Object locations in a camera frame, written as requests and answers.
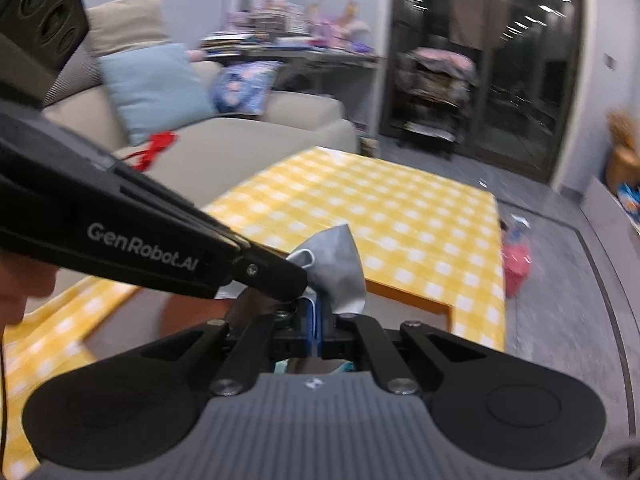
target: yellow checkered tablecloth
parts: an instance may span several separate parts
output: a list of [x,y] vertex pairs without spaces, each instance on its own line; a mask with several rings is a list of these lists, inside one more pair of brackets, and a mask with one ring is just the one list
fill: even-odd
[[19,480],[37,465],[22,430],[27,398],[50,378],[95,361],[82,343],[136,290],[133,285],[88,277],[27,314],[4,331],[8,397],[7,440],[2,472]]
[[452,333],[504,349],[504,279],[493,195],[446,178],[325,148],[256,174],[205,208],[290,252],[348,223],[369,290],[449,316]]

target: cable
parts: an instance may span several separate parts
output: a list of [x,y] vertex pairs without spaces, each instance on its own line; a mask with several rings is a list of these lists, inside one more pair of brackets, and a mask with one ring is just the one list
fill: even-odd
[[4,372],[4,343],[0,335],[0,375],[2,375],[2,435],[0,436],[0,475],[4,471],[4,448],[6,447],[7,400],[6,374]]

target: clutter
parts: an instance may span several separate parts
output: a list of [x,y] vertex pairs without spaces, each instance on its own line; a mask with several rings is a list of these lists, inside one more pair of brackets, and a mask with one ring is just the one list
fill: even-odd
[[417,134],[412,140],[425,148],[450,154],[472,115],[470,87],[477,83],[476,64],[462,54],[436,48],[398,54],[394,115],[402,139]]
[[261,34],[268,41],[283,34],[308,34],[304,7],[287,0],[224,0],[222,26]]
[[254,38],[251,32],[214,32],[200,40],[200,48],[209,55],[229,54],[235,52],[240,45],[255,43]]
[[606,183],[613,194],[620,184],[634,187],[640,182],[640,156],[636,153],[635,137],[638,125],[624,110],[607,114],[613,149],[606,169]]
[[198,63],[207,59],[207,53],[204,50],[187,50],[186,53],[190,63]]
[[286,36],[284,38],[276,38],[274,44],[283,48],[305,48],[310,47],[312,36]]
[[638,188],[633,191],[628,184],[620,184],[618,187],[618,200],[622,205],[622,209],[631,217],[631,219],[638,223],[640,221],[640,192]]
[[132,168],[138,171],[146,171],[151,168],[156,158],[160,153],[167,150],[171,145],[178,140],[180,136],[173,132],[162,132],[160,134],[153,134],[149,136],[148,146],[144,150],[131,153],[122,160],[129,160],[130,158],[140,157],[140,159],[131,165]]
[[378,158],[380,156],[380,141],[371,137],[358,136],[359,153],[363,156]]
[[502,240],[502,266],[507,298],[513,298],[531,272],[531,251],[525,231],[529,222],[521,216],[511,216],[512,225]]
[[349,0],[339,17],[321,16],[319,5],[309,5],[306,15],[309,29],[315,38],[314,46],[349,50],[368,54],[372,49],[363,43],[362,35],[370,32],[369,25],[358,20],[358,3]]

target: wall outlet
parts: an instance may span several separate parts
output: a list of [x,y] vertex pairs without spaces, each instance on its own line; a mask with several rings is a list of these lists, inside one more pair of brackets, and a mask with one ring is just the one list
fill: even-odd
[[604,55],[604,64],[607,65],[607,67],[609,67],[610,69],[615,70],[617,63],[618,62],[608,54]]

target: pink bag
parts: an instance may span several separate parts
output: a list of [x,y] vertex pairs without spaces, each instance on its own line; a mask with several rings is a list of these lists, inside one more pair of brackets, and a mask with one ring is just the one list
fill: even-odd
[[531,252],[524,229],[530,225],[524,218],[513,217],[514,225],[502,241],[502,266],[507,298],[515,296],[531,272]]

